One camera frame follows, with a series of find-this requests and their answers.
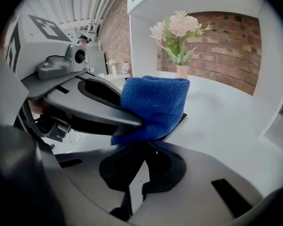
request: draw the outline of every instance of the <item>ceiling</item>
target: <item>ceiling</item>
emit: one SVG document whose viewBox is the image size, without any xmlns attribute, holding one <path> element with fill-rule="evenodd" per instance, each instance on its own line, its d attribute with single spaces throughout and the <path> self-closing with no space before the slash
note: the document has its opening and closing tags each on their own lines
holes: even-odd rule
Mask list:
<svg viewBox="0 0 283 226">
<path fill-rule="evenodd" d="M 94 31 L 105 19 L 114 1 L 24 0 L 17 12 L 18 14 L 19 12 L 25 12 L 40 16 L 60 24 L 60 27 L 73 39 L 77 39 L 81 34 L 84 34 L 94 40 Z"/>
</svg>

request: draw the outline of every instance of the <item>folded towel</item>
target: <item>folded towel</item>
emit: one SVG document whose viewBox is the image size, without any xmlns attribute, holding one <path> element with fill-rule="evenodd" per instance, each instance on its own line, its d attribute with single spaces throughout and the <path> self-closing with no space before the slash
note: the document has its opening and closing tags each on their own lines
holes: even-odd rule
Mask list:
<svg viewBox="0 0 283 226">
<path fill-rule="evenodd" d="M 121 108 L 144 119 L 130 135 L 113 136 L 111 145 L 149 141 L 170 133 L 179 123 L 190 81 L 151 76 L 127 79 L 121 94 Z"/>
</svg>

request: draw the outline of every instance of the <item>cable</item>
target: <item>cable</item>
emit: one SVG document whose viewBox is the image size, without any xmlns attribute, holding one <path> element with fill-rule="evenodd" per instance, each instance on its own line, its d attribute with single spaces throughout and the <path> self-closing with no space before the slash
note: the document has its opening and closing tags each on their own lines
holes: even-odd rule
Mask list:
<svg viewBox="0 0 283 226">
<path fill-rule="evenodd" d="M 79 139 L 79 141 L 77 142 L 77 144 L 79 144 L 79 143 L 80 143 L 80 141 L 81 141 L 81 139 L 82 139 L 81 134 L 80 134 L 80 133 L 78 133 L 78 134 L 79 134 L 79 136 L 80 136 L 80 139 Z M 70 140 L 70 143 L 71 143 L 72 145 L 77 145 L 77 144 L 73 144 L 73 143 L 72 143 L 72 141 L 71 141 L 71 137 L 70 137 L 70 133 L 69 133 L 69 140 Z"/>
</svg>

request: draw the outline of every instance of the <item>pink flower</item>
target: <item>pink flower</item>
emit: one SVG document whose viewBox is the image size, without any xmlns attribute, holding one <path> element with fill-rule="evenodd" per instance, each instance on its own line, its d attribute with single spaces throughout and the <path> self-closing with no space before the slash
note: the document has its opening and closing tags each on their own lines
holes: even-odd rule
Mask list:
<svg viewBox="0 0 283 226">
<path fill-rule="evenodd" d="M 188 31 L 198 29 L 198 20 L 192 16 L 170 16 L 170 31 L 177 37 L 183 37 Z"/>
<path fill-rule="evenodd" d="M 164 35 L 164 27 L 165 27 L 165 21 L 158 22 L 156 25 L 153 26 L 153 28 L 150 28 L 152 31 L 152 38 L 157 39 L 158 41 L 165 40 Z"/>
</svg>

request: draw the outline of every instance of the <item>brick wall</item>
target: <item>brick wall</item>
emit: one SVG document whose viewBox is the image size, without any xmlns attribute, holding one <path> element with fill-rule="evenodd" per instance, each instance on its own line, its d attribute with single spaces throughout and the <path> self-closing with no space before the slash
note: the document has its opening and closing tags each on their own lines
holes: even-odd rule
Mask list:
<svg viewBox="0 0 283 226">
<path fill-rule="evenodd" d="M 197 46 L 189 59 L 188 73 L 215 80 L 250 95 L 254 93 L 261 63 L 259 21 L 252 17 L 229 13 L 189 14 L 203 26 L 213 30 L 195 39 L 187 39 L 186 47 Z M 158 48 L 158 70 L 175 72 L 174 62 Z"/>
<path fill-rule="evenodd" d="M 114 59 L 117 62 L 117 73 L 122 74 L 123 61 L 128 61 L 132 75 L 130 28 L 127 14 L 127 0 L 117 0 L 109 11 L 100 29 L 98 40 L 105 52 L 106 62 Z"/>
</svg>

